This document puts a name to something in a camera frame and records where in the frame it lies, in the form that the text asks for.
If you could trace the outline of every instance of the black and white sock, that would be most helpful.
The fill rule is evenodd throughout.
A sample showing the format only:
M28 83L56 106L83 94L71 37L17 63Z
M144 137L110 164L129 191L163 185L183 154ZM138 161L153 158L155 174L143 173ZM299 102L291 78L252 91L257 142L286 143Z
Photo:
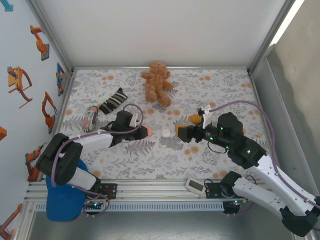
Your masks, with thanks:
M112 95L109 99L107 99L104 103L101 104L99 109L104 114L109 114L113 110L115 110L117 107L119 107L120 104L122 104L128 97L124 94L124 91L120 87L118 91L114 95Z

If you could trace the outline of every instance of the teddy bear head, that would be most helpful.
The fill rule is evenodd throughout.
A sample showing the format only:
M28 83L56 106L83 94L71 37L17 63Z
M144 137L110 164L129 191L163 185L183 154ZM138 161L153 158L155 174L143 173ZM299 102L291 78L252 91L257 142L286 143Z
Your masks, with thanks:
M150 73L161 75L164 79L170 77L170 72L168 71L166 65L160 61L153 61L149 63Z

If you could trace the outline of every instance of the teddy bear ear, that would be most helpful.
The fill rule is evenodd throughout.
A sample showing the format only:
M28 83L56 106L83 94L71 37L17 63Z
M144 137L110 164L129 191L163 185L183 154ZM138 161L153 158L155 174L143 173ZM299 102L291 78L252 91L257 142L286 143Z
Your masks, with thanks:
M157 65L155 61L152 61L148 64L149 68L154 68Z

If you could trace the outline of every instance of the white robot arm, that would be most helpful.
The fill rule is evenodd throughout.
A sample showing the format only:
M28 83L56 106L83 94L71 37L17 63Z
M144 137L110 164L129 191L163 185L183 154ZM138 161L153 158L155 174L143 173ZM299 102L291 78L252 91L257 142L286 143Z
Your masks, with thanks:
M191 139L196 143L206 140L225 148L234 163L253 173L273 190L263 189L231 171L221 181L223 191L265 207L298 236L304 237L311 231L320 215L320 197L301 188L279 167L276 171L271 157L257 142L244 136L242 123L231 112L218 118L217 127L212 125L210 108L206 107L202 112L208 114L204 114L198 124L178 127L178 137L187 143Z
M142 122L137 126L137 117L137 114L121 110L117 113L115 121L97 132L73 138L58 133L41 154L36 167L50 178L54 173L55 182L59 185L69 184L91 192L99 192L101 180L77 167L79 159L93 150L113 147L122 140L134 141L147 137L150 130L141 126Z

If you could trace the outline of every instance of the white bottle cap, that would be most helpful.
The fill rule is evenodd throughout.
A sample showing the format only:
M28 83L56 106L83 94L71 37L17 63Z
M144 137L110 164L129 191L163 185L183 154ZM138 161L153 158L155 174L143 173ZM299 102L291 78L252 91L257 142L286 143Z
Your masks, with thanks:
M161 135L162 135L164 138L170 137L170 134L171 134L171 131L170 131L169 129L163 129L162 132L161 132Z

